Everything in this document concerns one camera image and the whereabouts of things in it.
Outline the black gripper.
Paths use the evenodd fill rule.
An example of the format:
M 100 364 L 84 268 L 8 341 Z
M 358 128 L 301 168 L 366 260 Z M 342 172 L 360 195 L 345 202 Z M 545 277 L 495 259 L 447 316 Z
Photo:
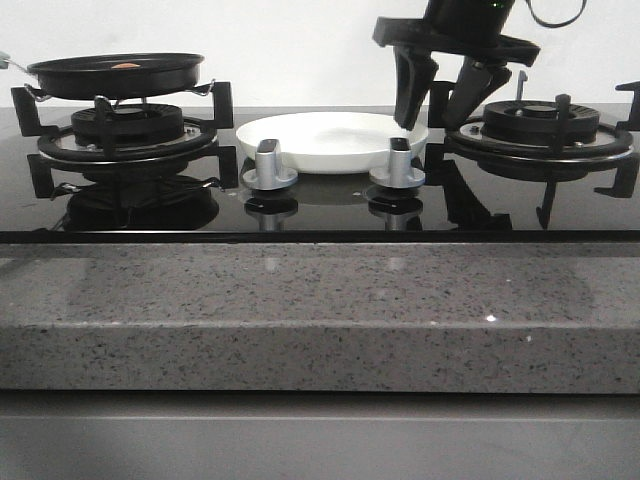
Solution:
M 401 128 L 411 131 L 416 124 L 439 69 L 434 52 L 468 57 L 442 114 L 446 128 L 459 128 L 510 80 L 505 62 L 533 65 L 540 48 L 502 34 L 512 8 L 511 1 L 441 0 L 430 1 L 421 18 L 377 20 L 373 40 L 394 47 L 394 120 Z

